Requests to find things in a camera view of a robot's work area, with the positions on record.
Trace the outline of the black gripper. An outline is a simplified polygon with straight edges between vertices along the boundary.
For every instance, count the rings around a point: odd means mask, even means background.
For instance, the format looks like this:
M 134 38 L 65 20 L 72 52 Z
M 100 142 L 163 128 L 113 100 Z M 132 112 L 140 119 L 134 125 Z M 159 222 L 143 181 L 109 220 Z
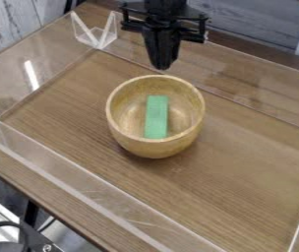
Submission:
M 166 31 L 164 67 L 170 68 L 179 57 L 182 40 L 204 43 L 207 14 L 187 2 L 121 2 L 121 28 L 142 32 L 152 66 L 162 69 L 158 31 Z

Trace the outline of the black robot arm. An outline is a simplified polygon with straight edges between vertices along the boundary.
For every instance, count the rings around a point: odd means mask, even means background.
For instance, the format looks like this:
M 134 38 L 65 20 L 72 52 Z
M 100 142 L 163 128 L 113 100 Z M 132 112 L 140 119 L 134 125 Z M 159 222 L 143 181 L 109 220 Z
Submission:
M 182 41 L 206 42 L 210 17 L 194 9 L 187 0 L 139 0 L 119 5 L 121 29 L 140 32 L 152 66 L 171 68 L 179 58 Z

